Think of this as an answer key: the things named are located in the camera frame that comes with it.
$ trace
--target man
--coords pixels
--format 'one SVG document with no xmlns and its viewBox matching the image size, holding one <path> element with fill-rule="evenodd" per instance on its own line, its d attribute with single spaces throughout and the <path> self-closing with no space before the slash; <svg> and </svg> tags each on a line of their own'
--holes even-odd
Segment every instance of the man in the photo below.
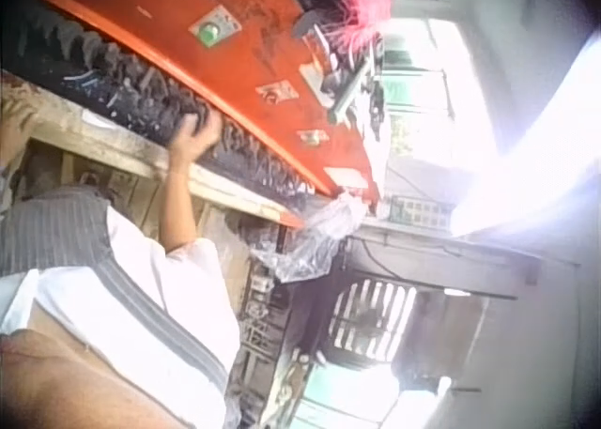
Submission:
<svg viewBox="0 0 601 429">
<path fill-rule="evenodd" d="M 0 222 L 0 426 L 222 427 L 239 328 L 188 190 L 222 121 L 196 122 L 187 115 L 169 147 L 161 244 L 83 187 Z M 3 107 L 0 167 L 35 124 L 32 109 Z"/>
</svg>

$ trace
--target wooden frame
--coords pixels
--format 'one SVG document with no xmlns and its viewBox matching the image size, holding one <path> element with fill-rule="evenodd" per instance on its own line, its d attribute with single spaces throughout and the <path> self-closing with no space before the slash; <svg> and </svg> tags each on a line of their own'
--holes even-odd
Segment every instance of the wooden frame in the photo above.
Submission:
<svg viewBox="0 0 601 429">
<path fill-rule="evenodd" d="M 164 147 L 5 70 L 2 70 L 2 99 L 24 100 L 38 110 L 39 123 L 33 139 L 138 176 L 156 179 L 166 174 L 168 156 Z M 293 227 L 302 226 L 302 220 L 284 206 L 197 164 L 191 169 L 190 191 L 218 206 Z"/>
</svg>

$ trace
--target orange machine panel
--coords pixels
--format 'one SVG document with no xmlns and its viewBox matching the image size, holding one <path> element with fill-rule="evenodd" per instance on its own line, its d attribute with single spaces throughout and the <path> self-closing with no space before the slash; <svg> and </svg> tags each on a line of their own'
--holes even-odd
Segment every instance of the orange machine panel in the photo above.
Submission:
<svg viewBox="0 0 601 429">
<path fill-rule="evenodd" d="M 326 109 L 300 74 L 299 67 L 313 63 L 314 56 L 302 39 L 291 36 L 302 14 L 296 0 L 46 1 L 128 46 L 209 100 L 318 191 L 333 195 L 339 189 L 324 168 L 349 168 L 366 180 L 364 196 L 377 201 L 378 189 L 359 132 L 329 124 Z M 216 9 L 233 18 L 235 32 L 207 47 L 194 31 Z M 280 99 L 282 95 L 269 92 L 269 85 L 283 81 L 287 81 L 285 97 Z M 316 146 L 303 141 L 304 130 L 323 130 L 326 136 Z"/>
</svg>

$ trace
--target clear plastic sheet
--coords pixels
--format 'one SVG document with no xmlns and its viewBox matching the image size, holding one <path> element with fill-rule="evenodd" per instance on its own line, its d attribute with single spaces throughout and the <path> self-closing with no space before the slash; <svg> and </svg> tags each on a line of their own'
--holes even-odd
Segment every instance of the clear plastic sheet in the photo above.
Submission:
<svg viewBox="0 0 601 429">
<path fill-rule="evenodd" d="M 308 281 L 330 272 L 340 240 L 356 231 L 367 212 L 360 197 L 341 194 L 305 219 L 305 227 L 290 234 L 285 251 L 276 253 L 271 233 L 251 254 L 271 269 L 282 283 Z"/>
</svg>

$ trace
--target pink feather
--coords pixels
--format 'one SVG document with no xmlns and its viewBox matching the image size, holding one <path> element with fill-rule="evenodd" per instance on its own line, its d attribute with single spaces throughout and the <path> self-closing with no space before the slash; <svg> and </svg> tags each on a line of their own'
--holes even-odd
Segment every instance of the pink feather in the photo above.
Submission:
<svg viewBox="0 0 601 429">
<path fill-rule="evenodd" d="M 334 42 L 356 53 L 378 32 L 380 23 L 391 19 L 392 0 L 342 0 L 346 20 L 331 30 Z"/>
</svg>

